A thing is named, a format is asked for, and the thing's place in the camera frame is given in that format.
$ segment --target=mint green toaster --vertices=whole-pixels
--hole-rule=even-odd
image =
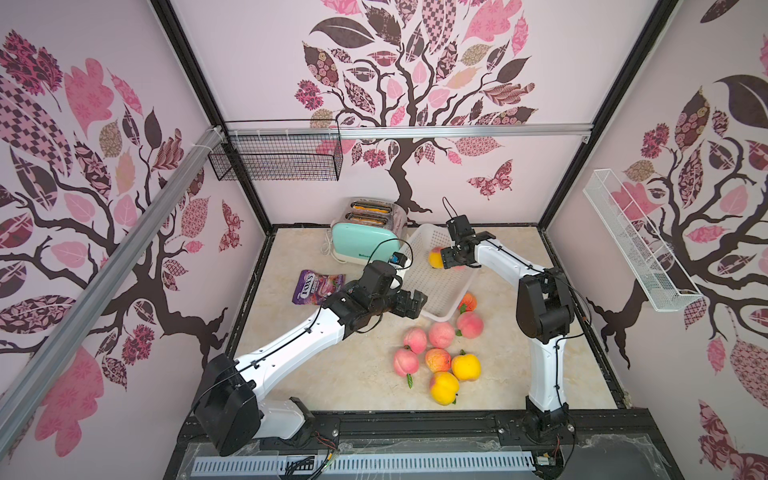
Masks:
[[[402,238],[406,211],[399,205],[366,198],[350,199],[347,205],[331,227],[333,254],[339,260],[364,265],[381,242]],[[384,243],[371,260],[386,262],[400,247],[394,240]]]

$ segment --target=white wire basket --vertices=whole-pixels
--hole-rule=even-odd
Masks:
[[[677,312],[703,296],[677,261],[672,247],[661,239],[655,224],[610,168],[593,172],[584,195],[603,220],[656,311]],[[622,207],[616,197],[626,205]],[[670,278],[672,269],[684,274],[677,272],[677,284]]]
[[[403,278],[402,288],[424,293],[428,298],[422,307],[422,316],[445,322],[458,308],[478,269],[455,266],[444,270],[429,265],[430,250],[453,244],[447,228],[425,223],[413,232],[408,243],[413,247],[413,261]],[[406,256],[411,254],[407,245],[400,251]]]

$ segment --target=candy bag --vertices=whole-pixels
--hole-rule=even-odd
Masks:
[[[299,282],[293,292],[296,305],[320,305],[323,301],[341,290],[344,275],[321,275],[312,270],[302,270]]]

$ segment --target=butterfly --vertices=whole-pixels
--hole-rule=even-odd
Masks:
[[[491,195],[496,193],[496,187],[499,190],[511,190],[512,180],[509,178],[509,174],[512,172],[512,161],[507,160],[496,171],[496,175],[493,178],[474,177],[467,180],[467,183],[475,188],[480,189],[480,194],[485,195],[488,200],[491,200]]]
[[[224,221],[227,222],[227,232],[224,233],[219,242],[219,251],[223,252],[227,248],[237,248],[240,245],[240,235],[236,230],[240,229],[240,224],[243,222],[240,217],[232,213],[232,209],[227,202],[221,201],[221,210],[224,211]]]

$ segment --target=black wire basket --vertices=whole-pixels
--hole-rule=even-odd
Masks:
[[[289,128],[258,128],[265,122],[293,122]],[[230,129],[229,145],[208,154],[219,180],[237,180],[242,170],[251,180],[338,180],[343,154],[335,120],[248,121],[241,133]]]

